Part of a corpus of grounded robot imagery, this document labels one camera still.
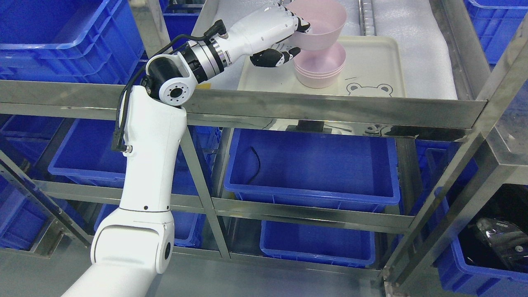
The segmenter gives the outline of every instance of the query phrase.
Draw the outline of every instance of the stainless steel rack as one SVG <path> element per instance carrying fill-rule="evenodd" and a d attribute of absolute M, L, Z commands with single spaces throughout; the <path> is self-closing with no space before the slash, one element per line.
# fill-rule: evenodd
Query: stainless steel rack
<path fill-rule="evenodd" d="M 195 32 L 205 31 L 212 23 L 219 0 L 208 0 L 195 26 Z M 199 154 L 187 131 L 181 147 L 198 190 L 198 196 L 172 195 L 172 209 L 206 214 L 211 234 L 218 250 L 175 247 L 179 255 L 208 257 L 222 261 L 253 262 L 263 265 L 308 268 L 351 274 L 371 279 L 379 285 L 383 280 L 394 292 L 404 294 L 406 286 L 423 267 L 430 265 L 450 243 L 460 226 L 485 204 L 500 184 L 526 184 L 527 155 L 511 155 L 501 144 L 498 131 L 493 130 L 506 107 L 528 78 L 528 18 L 515 38 L 515 47 L 508 47 L 501 61 L 490 71 L 472 23 L 462 0 L 431 0 L 435 18 L 450 49 L 451 64 L 459 100 L 420 98 L 373 98 L 357 96 L 326 96 L 249 92 L 230 90 L 196 90 L 185 108 L 190 125 L 221 126 L 222 141 L 213 169 L 213 191 L 209 192 L 201 171 Z M 133 7 L 136 23 L 149 44 L 160 48 L 166 39 L 157 0 L 145 6 Z M 65 118 L 115 119 L 122 86 L 82 83 L 0 81 L 0 110 L 3 114 L 56 116 Z M 278 120 L 316 120 L 339 122 L 359 135 L 368 132 L 379 137 L 396 137 L 399 158 L 400 187 L 407 209 L 421 189 L 416 163 L 414 139 L 457 141 L 461 143 L 453 160 L 429 193 L 416 216 L 400 214 L 388 208 L 384 214 L 359 211 L 272 205 L 239 201 L 223 189 L 225 167 L 229 158 L 232 128 L 268 129 Z M 53 154 L 57 145 L 46 153 Z M 438 207 L 471 158 L 483 164 L 477 176 L 456 199 L 449 215 L 420 245 L 415 245 L 420 230 Z M 45 170 L 45 164 L 37 165 Z M 58 183 L 51 179 L 31 180 L 31 168 L 21 169 L 0 152 L 1 174 L 14 182 L 29 197 L 50 213 L 53 223 L 45 236 L 66 234 L 87 246 L 91 236 L 79 228 L 49 197 L 118 204 L 121 189 Z M 377 232 L 378 243 L 392 241 L 394 234 L 404 234 L 394 252 L 379 250 L 380 261 L 366 269 L 304 263 L 262 257 L 233 249 L 230 228 L 236 220 L 274 220 L 337 228 Z M 40 242 L 35 243 L 34 254 Z"/>

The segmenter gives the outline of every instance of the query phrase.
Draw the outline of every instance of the robot finger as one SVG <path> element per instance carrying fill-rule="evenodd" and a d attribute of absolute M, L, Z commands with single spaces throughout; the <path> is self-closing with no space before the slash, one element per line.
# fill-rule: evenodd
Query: robot finger
<path fill-rule="evenodd" d="M 300 48 L 291 48 L 288 51 L 278 51 L 276 49 L 266 49 L 252 55 L 249 59 L 257 67 L 279 67 L 290 61 L 300 53 Z"/>
<path fill-rule="evenodd" d="M 310 23 L 305 21 L 302 17 L 296 15 L 295 13 L 291 12 L 287 8 L 284 7 L 284 9 L 291 14 L 292 17 L 296 18 L 294 22 L 297 22 L 297 25 L 295 25 L 296 29 L 295 31 L 301 32 L 301 33 L 308 33 L 310 31 Z"/>

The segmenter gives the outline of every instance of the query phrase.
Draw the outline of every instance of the white robotic arm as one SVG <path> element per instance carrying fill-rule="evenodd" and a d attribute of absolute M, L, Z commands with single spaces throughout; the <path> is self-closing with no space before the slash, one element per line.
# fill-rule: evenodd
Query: white robotic arm
<path fill-rule="evenodd" d="M 92 265 L 63 296 L 145 296 L 154 277 L 166 270 L 172 254 L 172 179 L 187 127 L 181 105 L 199 83 L 220 74 L 243 55 L 253 55 L 251 61 L 261 67 L 289 61 L 299 48 L 279 52 L 270 47 L 296 31 L 307 32 L 309 24 L 270 3 L 228 31 L 221 21 L 213 28 L 215 34 L 188 42 L 180 52 L 152 57 L 142 85 L 125 88 L 118 112 L 120 128 L 112 144 L 112 149 L 127 157 L 119 208 L 96 231 Z"/>

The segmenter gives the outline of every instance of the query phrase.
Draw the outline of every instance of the stacked pink bowls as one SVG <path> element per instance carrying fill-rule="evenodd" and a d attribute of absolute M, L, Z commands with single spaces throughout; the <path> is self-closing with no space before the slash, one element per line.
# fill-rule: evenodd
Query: stacked pink bowls
<path fill-rule="evenodd" d="M 346 21 L 345 8 L 333 0 L 295 0 L 287 7 L 311 24 L 308 33 L 296 32 L 289 38 L 302 49 L 294 58 L 297 79 L 309 88 L 332 85 L 346 59 L 345 49 L 337 43 Z"/>

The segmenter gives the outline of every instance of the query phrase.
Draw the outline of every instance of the white foam sheet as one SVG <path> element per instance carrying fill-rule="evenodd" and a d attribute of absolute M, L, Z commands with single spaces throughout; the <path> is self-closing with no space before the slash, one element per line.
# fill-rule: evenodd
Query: white foam sheet
<path fill-rule="evenodd" d="M 341 35 L 360 35 L 359 2 L 337 1 L 347 11 Z M 214 21 L 222 19 L 230 27 L 267 2 L 220 0 Z M 448 48 L 428 0 L 373 0 L 373 7 L 377 34 L 394 38 L 398 43 L 407 96 L 457 99 Z M 209 81 L 212 88 L 236 90 L 243 63 L 241 58 L 222 75 L 212 78 Z"/>
<path fill-rule="evenodd" d="M 428 0 L 374 0 L 376 33 L 400 48 L 407 96 L 457 99 L 446 41 Z"/>
<path fill-rule="evenodd" d="M 337 0 L 347 11 L 347 20 L 343 26 L 341 35 L 360 35 L 359 25 L 359 2 L 357 0 Z M 255 9 L 269 3 L 270 0 L 219 0 L 218 10 L 213 20 L 223 20 L 227 28 L 236 21 L 253 12 Z M 242 74 L 244 58 L 240 58 L 233 65 L 224 70 L 224 73 L 209 80 L 211 88 L 236 90 Z"/>

